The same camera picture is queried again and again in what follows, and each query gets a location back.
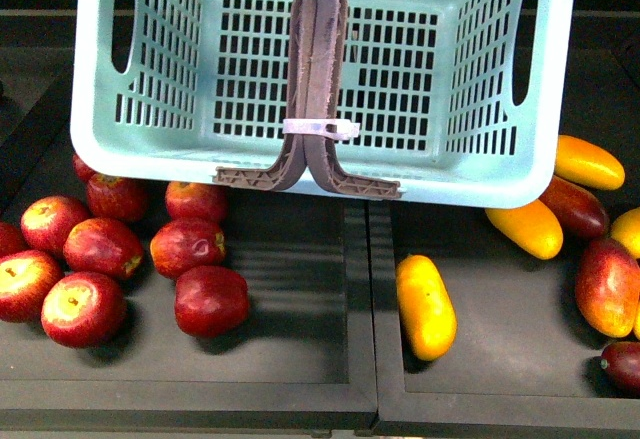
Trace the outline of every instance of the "plastic clip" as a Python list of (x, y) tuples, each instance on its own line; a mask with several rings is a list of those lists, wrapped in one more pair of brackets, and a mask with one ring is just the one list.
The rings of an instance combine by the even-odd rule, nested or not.
[(353, 123), (349, 119), (285, 119), (283, 132), (348, 141), (360, 135), (360, 124)]

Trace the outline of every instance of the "black tray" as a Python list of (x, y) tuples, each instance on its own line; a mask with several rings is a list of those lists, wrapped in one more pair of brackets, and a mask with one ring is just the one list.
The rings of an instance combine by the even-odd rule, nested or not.
[[(36, 110), (64, 112), (68, 78)], [(24, 137), (0, 146), (20, 170), (11, 190), (9, 168), (2, 177), (12, 197), (3, 220), (18, 224), (46, 195), (84, 198), (68, 124), (38, 158), (41, 149)], [(165, 186), (149, 183), (154, 207), (135, 225), (147, 246), (169, 220)], [(365, 203), (241, 190), (230, 201), (225, 265), (249, 283), (247, 323), (211, 341), (183, 334), (173, 282), (147, 255), (126, 286), (131, 320), (108, 345), (72, 350), (38, 324), (0, 324), (0, 429), (369, 429), (377, 403)]]
[[(613, 152), (622, 189), (598, 192), (612, 219), (640, 205), (640, 90), (605, 51), (569, 55), (561, 132)], [(372, 204), (370, 242), (380, 435), (638, 437), (640, 402), (599, 367), (607, 339), (583, 320), (573, 277), (584, 244), (545, 262), (495, 230), (481, 209)], [(440, 269), (459, 326), (447, 355), (421, 363), (403, 343), (394, 267), (425, 254)]]

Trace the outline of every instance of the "basket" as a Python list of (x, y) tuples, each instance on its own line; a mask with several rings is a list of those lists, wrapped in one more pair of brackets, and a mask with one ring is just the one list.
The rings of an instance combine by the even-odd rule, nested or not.
[[(216, 182), (283, 143), (292, 0), (135, 0), (113, 66), (114, 0), (79, 0), (71, 137), (93, 168)], [(573, 0), (538, 0), (529, 87), (513, 99), (522, 0), (348, 0), (337, 141), (351, 174), (397, 200), (516, 207), (554, 165)], [(332, 195), (309, 171), (288, 192)]]

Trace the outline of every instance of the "mango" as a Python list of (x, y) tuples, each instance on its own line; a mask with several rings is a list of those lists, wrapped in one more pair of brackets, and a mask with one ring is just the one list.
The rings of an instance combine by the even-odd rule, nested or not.
[(624, 184), (624, 167), (610, 152), (588, 141), (561, 134), (554, 172), (582, 186), (612, 191)]
[(638, 262), (615, 239), (593, 239), (578, 264), (575, 299), (591, 327), (613, 338), (629, 335), (640, 301)]
[(636, 339), (640, 340), (640, 304), (638, 304), (638, 310), (636, 311), (636, 320), (633, 323), (633, 335)]
[(640, 343), (618, 341), (609, 344), (600, 354), (600, 367), (622, 392), (640, 395)]
[(610, 235), (625, 246), (634, 258), (640, 259), (640, 207), (625, 212), (613, 221)]
[(604, 236), (609, 214), (591, 192), (554, 175), (540, 200), (555, 214), (562, 228), (581, 239)]
[(562, 249), (560, 222), (540, 199), (514, 209), (486, 208), (485, 213), (496, 229), (538, 259), (551, 259)]
[(444, 356), (458, 329), (455, 309), (431, 259), (411, 255), (396, 268), (400, 322), (413, 354), (423, 361)]

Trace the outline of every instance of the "yellow fruit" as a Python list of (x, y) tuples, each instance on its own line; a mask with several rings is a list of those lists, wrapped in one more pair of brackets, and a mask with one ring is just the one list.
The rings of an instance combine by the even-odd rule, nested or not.
[(612, 191), (624, 183), (624, 167), (611, 153), (583, 139), (558, 137), (555, 173), (583, 186)]
[(400, 320), (418, 359), (433, 361), (446, 354), (456, 337), (458, 321), (435, 264), (415, 255), (396, 268)]
[(640, 207), (631, 209), (611, 224), (610, 235), (640, 259)]
[(562, 227), (540, 199), (514, 209), (487, 208), (485, 213), (496, 229), (538, 259), (551, 259), (562, 248)]
[(640, 306), (638, 306), (636, 320), (633, 323), (633, 335), (636, 336), (636, 339), (640, 339)]

